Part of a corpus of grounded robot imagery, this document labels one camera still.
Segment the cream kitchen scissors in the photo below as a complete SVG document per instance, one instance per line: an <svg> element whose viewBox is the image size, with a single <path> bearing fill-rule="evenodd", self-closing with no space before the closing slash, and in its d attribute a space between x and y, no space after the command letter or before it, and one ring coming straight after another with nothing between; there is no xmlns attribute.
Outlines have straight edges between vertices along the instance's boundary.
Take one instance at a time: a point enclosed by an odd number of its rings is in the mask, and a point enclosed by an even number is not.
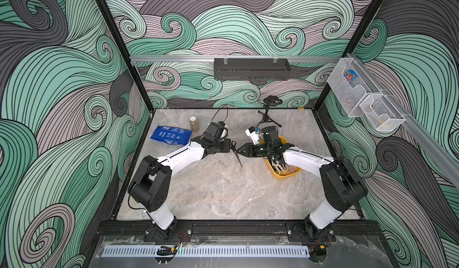
<svg viewBox="0 0 459 268"><path fill-rule="evenodd" d="M279 161L272 162L271 166L277 174L287 173L289 171L288 166L281 164Z"/></svg>

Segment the small black scissors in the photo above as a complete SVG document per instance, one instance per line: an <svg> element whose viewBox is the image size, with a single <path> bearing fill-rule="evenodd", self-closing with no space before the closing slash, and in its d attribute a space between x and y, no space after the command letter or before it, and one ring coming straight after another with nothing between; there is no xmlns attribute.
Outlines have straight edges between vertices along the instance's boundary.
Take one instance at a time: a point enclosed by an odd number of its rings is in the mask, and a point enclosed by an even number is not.
<svg viewBox="0 0 459 268"><path fill-rule="evenodd" d="M236 148L236 145L237 145L237 142L232 140L230 141L230 149L233 151L233 153L235 154L236 158L237 158L237 161L240 165L241 168L243 168L243 165L242 165L242 162L240 160L240 157L239 157L239 154L237 153L237 148Z"/></svg>

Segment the yellow storage box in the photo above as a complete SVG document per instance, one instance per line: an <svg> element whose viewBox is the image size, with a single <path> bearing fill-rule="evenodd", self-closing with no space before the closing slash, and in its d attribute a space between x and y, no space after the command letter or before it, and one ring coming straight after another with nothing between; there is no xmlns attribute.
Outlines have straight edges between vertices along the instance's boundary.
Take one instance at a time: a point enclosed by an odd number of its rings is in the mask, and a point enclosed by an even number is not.
<svg viewBox="0 0 459 268"><path fill-rule="evenodd" d="M266 157L263 157L265 160L272 176L278 180L283 180L288 177L292 177L296 174L299 174L302 169L298 168L297 166L291 166L291 165L279 165L278 163L275 163L274 165L271 162L271 159L268 159Z"/></svg>

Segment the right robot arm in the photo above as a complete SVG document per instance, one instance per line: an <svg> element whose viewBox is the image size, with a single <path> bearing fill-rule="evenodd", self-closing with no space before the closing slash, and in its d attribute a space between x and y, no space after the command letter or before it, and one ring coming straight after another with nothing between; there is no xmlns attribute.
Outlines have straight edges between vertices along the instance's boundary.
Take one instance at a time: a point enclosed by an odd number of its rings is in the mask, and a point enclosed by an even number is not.
<svg viewBox="0 0 459 268"><path fill-rule="evenodd" d="M305 233L314 239L349 208L368 194L352 162L345 157L315 155L290 143L246 143L237 153L247 158L265 158L274 165L295 166L320 178L325 200L304 220Z"/></svg>

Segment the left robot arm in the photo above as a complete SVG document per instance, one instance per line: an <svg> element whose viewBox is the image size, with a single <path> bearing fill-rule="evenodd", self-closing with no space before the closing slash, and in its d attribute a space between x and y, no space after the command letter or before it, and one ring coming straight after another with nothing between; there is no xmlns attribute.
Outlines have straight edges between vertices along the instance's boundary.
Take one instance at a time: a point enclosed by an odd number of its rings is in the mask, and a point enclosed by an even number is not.
<svg viewBox="0 0 459 268"><path fill-rule="evenodd" d="M176 221L166 204L172 177L208 155L228 153L230 150L229 138L208 141L196 137L168 155L158 158L146 156L131 179L128 194L146 209L149 218L161 230L167 231Z"/></svg>

